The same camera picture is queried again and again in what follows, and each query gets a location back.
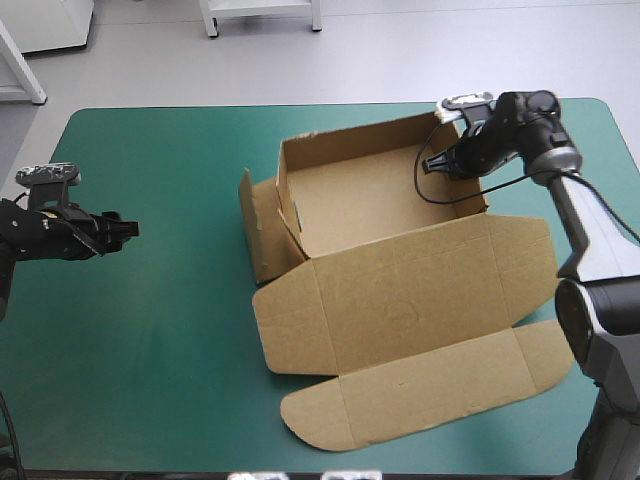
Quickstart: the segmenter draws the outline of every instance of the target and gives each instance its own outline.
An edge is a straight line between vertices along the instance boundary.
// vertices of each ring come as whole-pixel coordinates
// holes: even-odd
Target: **cardboard box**
[[[512,328],[555,289],[545,222],[484,213],[481,196],[441,206],[416,195],[415,156],[436,122],[288,139],[275,180],[241,183],[256,277],[279,277],[253,301],[267,365],[337,376],[281,404],[318,448],[360,448],[521,400],[572,364],[555,321]],[[442,128],[432,149],[456,139]],[[420,177],[434,198],[480,190]]]

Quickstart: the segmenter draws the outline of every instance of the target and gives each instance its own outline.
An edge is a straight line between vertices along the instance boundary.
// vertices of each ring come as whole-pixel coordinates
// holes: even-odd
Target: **gray floor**
[[[29,103],[0,103],[0,181],[7,178],[37,112]]]
[[[606,101],[640,159],[640,1],[325,0],[322,33],[308,19],[265,18],[221,22],[217,40],[206,37],[196,0],[96,3],[86,51],[29,60],[49,101],[12,171],[48,161],[69,117],[88,107],[430,101],[539,88]],[[5,182],[3,195],[17,192]]]

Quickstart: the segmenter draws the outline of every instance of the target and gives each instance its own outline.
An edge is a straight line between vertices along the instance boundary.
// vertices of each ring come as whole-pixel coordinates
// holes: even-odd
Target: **cardboard tab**
[[[254,185],[251,173],[245,170],[238,196],[256,281],[277,278],[301,264],[304,257],[278,215],[275,180]]]
[[[543,220],[479,214],[308,260],[254,309],[271,370],[338,375],[511,327],[555,272]]]
[[[573,356],[555,320],[343,375],[286,396],[280,412],[323,450],[362,448],[539,394]]]

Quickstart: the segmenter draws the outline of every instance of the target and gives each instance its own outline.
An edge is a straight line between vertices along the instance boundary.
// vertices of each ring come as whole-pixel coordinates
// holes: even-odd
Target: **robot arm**
[[[120,251],[124,242],[138,236],[136,222],[123,222],[116,212],[94,215],[69,201],[69,187],[80,183],[76,165],[24,168],[16,181],[29,190],[29,201],[24,209],[15,201],[0,200],[0,320],[16,262],[86,260]]]
[[[487,175],[515,156],[546,187],[572,254],[558,272],[558,321],[583,373],[600,388],[578,445],[573,478],[635,479],[640,467],[640,247],[582,177],[582,157],[550,92],[507,92],[438,104],[443,122],[464,119],[461,139],[425,161],[453,178]]]

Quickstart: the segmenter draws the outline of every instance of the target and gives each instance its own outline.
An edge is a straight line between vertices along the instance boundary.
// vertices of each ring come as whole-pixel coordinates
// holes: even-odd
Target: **green tabletop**
[[[638,172],[607,106],[566,100],[584,173],[640,226]],[[415,114],[433,104],[92,109],[76,113],[53,155],[80,165],[72,199],[120,211],[142,236],[116,255],[17,266],[0,324],[0,387],[28,468],[182,471],[377,468],[386,472],[557,473],[572,466],[595,398],[577,368],[517,404],[360,451],[307,446],[281,398],[318,378],[270,373],[237,185],[275,173],[279,142]],[[43,159],[33,159],[42,163]],[[521,173],[508,167],[489,186]],[[568,244],[547,192],[522,183],[491,211],[545,217]],[[533,321],[553,316],[545,305]]]

